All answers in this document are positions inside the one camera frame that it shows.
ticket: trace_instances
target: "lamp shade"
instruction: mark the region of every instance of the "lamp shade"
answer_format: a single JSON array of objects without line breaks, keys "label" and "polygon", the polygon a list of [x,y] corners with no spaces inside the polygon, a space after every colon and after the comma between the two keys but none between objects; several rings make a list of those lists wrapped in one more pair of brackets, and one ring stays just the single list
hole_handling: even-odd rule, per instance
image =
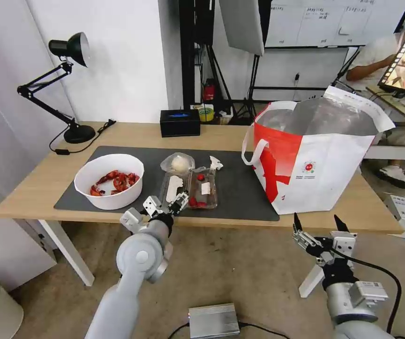
[{"label": "lamp shade", "polygon": [[74,34],[68,41],[50,40],[49,49],[58,57],[70,57],[82,66],[88,67],[91,54],[88,39],[83,32]]}]

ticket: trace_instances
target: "fire extinguisher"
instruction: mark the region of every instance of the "fire extinguisher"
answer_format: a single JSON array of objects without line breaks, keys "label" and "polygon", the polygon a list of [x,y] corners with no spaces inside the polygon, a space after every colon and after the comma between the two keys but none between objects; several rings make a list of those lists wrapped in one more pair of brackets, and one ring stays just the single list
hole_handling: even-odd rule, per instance
[{"label": "fire extinguisher", "polygon": [[204,101],[213,100],[215,98],[215,81],[214,79],[207,79],[202,93]]}]

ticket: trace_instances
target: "cooked crayfish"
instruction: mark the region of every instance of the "cooked crayfish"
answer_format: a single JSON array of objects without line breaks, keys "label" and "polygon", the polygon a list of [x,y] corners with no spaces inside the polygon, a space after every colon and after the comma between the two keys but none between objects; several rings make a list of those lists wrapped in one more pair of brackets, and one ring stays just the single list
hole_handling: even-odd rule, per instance
[{"label": "cooked crayfish", "polygon": [[110,192],[110,195],[118,194],[131,187],[139,179],[140,177],[135,173],[125,174],[116,169],[101,177],[95,185],[91,186],[89,194],[93,196],[104,196],[105,191],[100,190],[98,185],[107,182],[108,180],[113,180],[113,186],[115,187],[115,189]]}]

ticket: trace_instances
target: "clear plastic tray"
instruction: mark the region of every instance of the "clear plastic tray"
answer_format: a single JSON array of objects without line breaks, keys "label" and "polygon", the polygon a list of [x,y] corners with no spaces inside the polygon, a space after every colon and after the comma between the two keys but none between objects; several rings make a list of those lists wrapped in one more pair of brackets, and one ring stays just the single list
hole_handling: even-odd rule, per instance
[{"label": "clear plastic tray", "polygon": [[[200,167],[198,169],[190,170],[188,175],[188,193],[190,201],[187,208],[190,209],[214,209],[217,204],[217,190],[215,189],[215,172],[214,169],[207,169]],[[199,175],[204,175],[203,180],[198,180]],[[202,184],[210,184],[210,193],[203,194],[201,191]]]}]

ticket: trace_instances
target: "white table leg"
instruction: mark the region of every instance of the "white table leg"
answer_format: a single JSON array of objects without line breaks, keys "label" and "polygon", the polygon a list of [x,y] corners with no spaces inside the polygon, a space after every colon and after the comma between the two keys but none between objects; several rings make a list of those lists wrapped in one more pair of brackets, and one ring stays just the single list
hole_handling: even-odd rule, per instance
[{"label": "white table leg", "polygon": [[322,281],[325,277],[323,269],[318,266],[314,265],[311,272],[305,278],[305,281],[301,283],[298,291],[300,292],[300,297],[307,298],[308,295],[312,292],[312,290]]},{"label": "white table leg", "polygon": [[94,276],[89,270],[88,266],[86,266],[80,254],[74,247],[71,239],[69,239],[66,232],[61,227],[60,223],[52,220],[39,220],[39,222],[55,244],[57,244],[57,247],[66,257],[67,261],[69,261],[85,285],[91,286],[94,282]]}]

